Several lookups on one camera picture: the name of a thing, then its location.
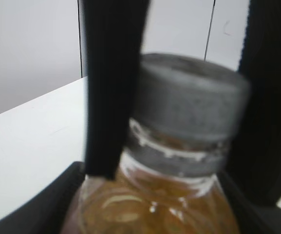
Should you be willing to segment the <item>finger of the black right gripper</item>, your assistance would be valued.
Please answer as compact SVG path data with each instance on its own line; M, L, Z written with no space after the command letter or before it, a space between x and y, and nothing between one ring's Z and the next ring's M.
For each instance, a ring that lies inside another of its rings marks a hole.
M281 197L281 0L250 2L238 70L250 81L251 96L227 170L251 202L275 205Z
M149 1L78 2L81 72L86 77L85 173L115 178L138 82Z

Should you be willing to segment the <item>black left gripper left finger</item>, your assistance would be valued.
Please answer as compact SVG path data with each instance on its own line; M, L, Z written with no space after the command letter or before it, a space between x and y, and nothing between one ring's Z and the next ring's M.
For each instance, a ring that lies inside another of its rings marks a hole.
M58 234L84 181L84 163L73 162L30 201L0 220L0 234Z

